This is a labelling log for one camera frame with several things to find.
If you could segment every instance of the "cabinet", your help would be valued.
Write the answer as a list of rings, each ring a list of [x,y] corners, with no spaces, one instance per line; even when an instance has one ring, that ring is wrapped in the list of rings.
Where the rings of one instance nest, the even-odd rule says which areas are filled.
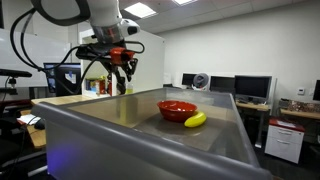
[[[265,153],[298,163],[303,136],[302,126],[271,119]]]

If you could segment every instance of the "computer monitor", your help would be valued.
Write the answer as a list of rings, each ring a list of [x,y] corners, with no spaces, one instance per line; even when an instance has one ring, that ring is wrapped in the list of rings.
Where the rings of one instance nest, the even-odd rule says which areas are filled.
[[[313,100],[320,101],[320,80],[317,80],[316,87],[314,88]]]
[[[237,97],[267,100],[271,85],[271,76],[235,76],[234,87]]]
[[[59,63],[44,63],[44,68],[52,68]],[[64,63],[61,66],[59,66],[56,69],[49,70],[48,73],[46,73],[47,77],[47,83],[48,83],[48,88],[50,93],[56,93],[56,96],[67,96],[67,95],[72,95],[69,93],[62,85],[56,82],[56,78],[59,78],[59,80],[62,83],[65,83],[65,85],[72,91],[75,91],[76,88],[74,87],[74,84],[70,84],[70,81],[66,81],[65,77],[62,75],[63,72],[69,73],[72,72],[72,74],[76,75],[76,81],[80,82],[80,76],[81,76],[81,65],[80,63]]]
[[[233,77],[211,76],[210,91],[229,92],[234,90]]]
[[[182,85],[191,86],[193,84],[193,78],[196,76],[196,74],[186,74],[183,73],[182,76]]]

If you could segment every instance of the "cable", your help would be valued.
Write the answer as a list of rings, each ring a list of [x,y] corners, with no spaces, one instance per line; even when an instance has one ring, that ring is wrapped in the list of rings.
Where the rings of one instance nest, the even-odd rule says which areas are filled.
[[[15,52],[15,54],[18,56],[18,58],[23,62],[25,63],[26,65],[28,65],[29,67],[32,67],[34,69],[37,69],[38,71],[45,71],[45,70],[51,70],[51,69],[54,69],[54,68],[57,68],[59,66],[61,66],[61,64],[65,63],[65,61],[68,59],[68,56],[72,53],[72,51],[74,51],[75,49],[78,49],[80,46],[76,46],[76,47],[73,47],[71,48],[68,53],[66,54],[66,56],[63,58],[63,60],[57,64],[56,66],[54,67],[51,67],[51,68],[42,68],[42,67],[39,67],[38,65],[36,65],[31,59],[30,57],[28,56],[26,50],[25,50],[25,47],[24,47],[24,34],[25,34],[25,31],[27,29],[27,26],[33,16],[33,14],[35,13],[35,9],[32,8],[31,10],[27,11],[26,13],[24,13],[23,15],[21,15],[19,18],[17,18],[15,20],[15,22],[13,23],[11,29],[10,29],[10,42],[11,42],[11,46],[13,48],[13,51]],[[16,48],[16,45],[15,45],[15,42],[14,42],[14,31],[16,29],[16,26],[18,25],[18,23],[24,18],[26,17],[27,15],[29,15],[29,17],[27,18],[24,26],[23,26],[23,29],[22,29],[22,32],[21,32],[21,36],[20,36],[20,43],[21,43],[21,49],[24,53],[24,55],[26,56],[26,58],[28,59],[29,62],[27,62],[24,58],[22,58],[22,56],[20,55],[20,53],[18,52],[17,48]]]
[[[33,16],[34,13],[35,13],[35,11],[30,12],[30,14],[29,14],[26,22],[25,22],[24,25],[23,25],[23,28],[22,28],[22,31],[21,31],[21,34],[20,34],[20,44],[21,44],[21,48],[22,48],[23,54],[26,56],[27,60],[28,60],[32,65],[34,65],[35,67],[37,67],[37,69],[39,69],[39,66],[36,65],[36,64],[29,58],[26,50],[24,49],[24,34],[25,34],[26,30],[27,30],[28,24],[29,24],[29,22],[30,22],[30,20],[31,20],[31,18],[32,18],[32,16]]]
[[[28,125],[31,123],[31,121],[34,120],[35,118],[37,118],[37,116],[33,117],[33,118],[26,124],[26,126],[28,126]],[[8,175],[8,178],[7,178],[8,180],[10,180],[10,177],[11,177],[11,175],[12,175],[12,172],[13,172],[13,170],[14,170],[17,162],[19,161],[20,156],[21,156],[22,153],[23,153],[23,146],[24,146],[24,141],[25,141],[25,136],[26,136],[26,128],[24,128],[24,131],[23,131],[22,142],[21,142],[21,147],[20,147],[20,152],[19,152],[17,158],[16,158],[16,159],[14,160],[14,162],[13,162],[12,168],[10,169],[10,172],[9,172],[9,175]]]
[[[28,14],[32,13],[33,11],[35,11],[35,8],[32,8],[32,9],[30,9],[29,11],[27,11],[26,13],[22,14],[20,17],[18,17],[18,18],[13,22],[13,24],[12,24],[12,26],[11,26],[11,29],[10,29],[10,42],[11,42],[12,49],[13,49],[13,51],[15,52],[15,54],[18,56],[18,58],[19,58],[23,63],[25,63],[26,65],[28,65],[29,67],[36,68],[34,65],[28,63],[26,60],[24,60],[24,59],[20,56],[20,54],[19,54],[19,52],[18,52],[18,50],[17,50],[17,48],[16,48],[15,42],[14,42],[14,30],[16,29],[16,26],[18,25],[18,23],[19,23],[24,17],[26,17]]]
[[[5,89],[7,89],[7,84],[8,84],[9,79],[10,79],[10,76],[8,76],[8,78],[7,78],[7,80],[6,80],[5,84],[4,84],[4,88]],[[2,98],[2,101],[1,101],[0,104],[2,104],[4,102],[4,100],[6,99],[6,96],[7,96],[7,92],[5,91],[4,95],[3,95],[3,98]]]

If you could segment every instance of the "banana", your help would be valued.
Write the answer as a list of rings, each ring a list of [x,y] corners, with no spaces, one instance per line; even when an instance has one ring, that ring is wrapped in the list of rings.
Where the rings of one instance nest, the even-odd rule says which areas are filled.
[[[195,111],[194,115],[189,117],[184,125],[186,127],[197,127],[206,121],[207,117],[202,111]]]

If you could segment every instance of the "red bowl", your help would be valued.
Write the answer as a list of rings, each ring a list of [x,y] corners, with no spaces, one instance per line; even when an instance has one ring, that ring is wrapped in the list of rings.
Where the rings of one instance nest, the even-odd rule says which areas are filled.
[[[185,122],[193,116],[197,106],[183,101],[160,101],[157,103],[163,118],[174,122]]]

